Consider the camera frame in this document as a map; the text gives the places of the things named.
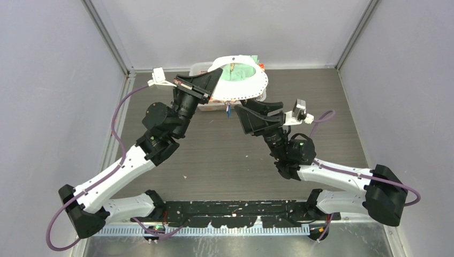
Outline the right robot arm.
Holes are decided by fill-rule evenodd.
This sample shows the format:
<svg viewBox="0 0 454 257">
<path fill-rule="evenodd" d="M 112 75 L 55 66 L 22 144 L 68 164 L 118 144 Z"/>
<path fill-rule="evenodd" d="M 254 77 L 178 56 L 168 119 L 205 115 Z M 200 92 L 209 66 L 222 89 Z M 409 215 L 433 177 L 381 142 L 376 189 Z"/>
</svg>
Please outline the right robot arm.
<svg viewBox="0 0 454 257">
<path fill-rule="evenodd" d="M 236 106 L 245 134 L 263 137 L 275 160 L 278 173 L 285 179 L 316 182 L 338 190 L 312 190 L 306 202 L 306 214 L 313 220 L 333 213 L 368 215 L 373 220 L 397 227 L 400 225 L 409 187 L 402 184 L 390 168 L 376 165 L 373 169 L 353 168 L 316 158 L 311 137 L 290 132 L 283 127 L 319 121 L 296 105 L 292 111 L 270 115 L 281 103 L 257 107 Z"/>
</svg>

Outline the blue plastic key tag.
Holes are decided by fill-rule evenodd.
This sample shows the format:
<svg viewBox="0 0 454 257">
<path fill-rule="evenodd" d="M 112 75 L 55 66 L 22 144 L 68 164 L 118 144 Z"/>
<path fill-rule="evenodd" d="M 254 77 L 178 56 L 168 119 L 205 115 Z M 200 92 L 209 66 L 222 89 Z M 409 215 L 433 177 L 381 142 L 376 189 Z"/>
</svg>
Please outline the blue plastic key tag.
<svg viewBox="0 0 454 257">
<path fill-rule="evenodd" d="M 230 102 L 228 102 L 226 104 L 226 113 L 227 113 L 227 116 L 230 118 L 231 117 L 231 104 L 230 104 Z"/>
</svg>

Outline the perforated metal key plate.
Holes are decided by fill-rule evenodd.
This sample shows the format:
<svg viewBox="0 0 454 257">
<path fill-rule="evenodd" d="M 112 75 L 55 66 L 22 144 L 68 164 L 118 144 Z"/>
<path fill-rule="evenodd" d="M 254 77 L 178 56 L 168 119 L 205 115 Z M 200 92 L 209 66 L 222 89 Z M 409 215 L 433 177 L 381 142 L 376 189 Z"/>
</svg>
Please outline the perforated metal key plate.
<svg viewBox="0 0 454 257">
<path fill-rule="evenodd" d="M 255 61 L 245 55 L 223 56 L 215 59 L 208 69 L 211 71 L 220 71 L 223 73 L 223 67 L 230 64 L 243 64 L 254 69 L 255 73 L 241 81 L 228 81 L 220 79 L 214 89 L 212 98 L 220 101 L 235 101 L 256 98 L 263 94 L 268 86 L 267 74 L 255 63 Z"/>
</svg>

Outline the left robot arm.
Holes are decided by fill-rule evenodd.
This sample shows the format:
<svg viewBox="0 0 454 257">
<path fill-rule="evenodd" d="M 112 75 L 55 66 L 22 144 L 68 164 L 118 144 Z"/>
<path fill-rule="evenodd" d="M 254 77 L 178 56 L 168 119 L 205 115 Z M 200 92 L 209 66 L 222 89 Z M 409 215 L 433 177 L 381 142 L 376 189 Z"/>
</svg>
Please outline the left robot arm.
<svg viewBox="0 0 454 257">
<path fill-rule="evenodd" d="M 62 211 L 67 213 L 80 239 L 97 234 L 105 225 L 135 217 L 152 222 L 164 215 L 161 199 L 154 191 L 138 196 L 114 199 L 114 195 L 143 173 L 166 161 L 178 148 L 198 106 L 213 97 L 250 102 L 268 86 L 268 76 L 255 66 L 252 76 L 229 81 L 222 77 L 224 68 L 211 67 L 198 75 L 165 77 L 161 67 L 152 71 L 147 86 L 169 87 L 171 104 L 152 103 L 142 119 L 144 134 L 131 148 L 123 148 L 120 159 L 95 177 L 78 185 L 64 185 L 58 194 Z"/>
</svg>

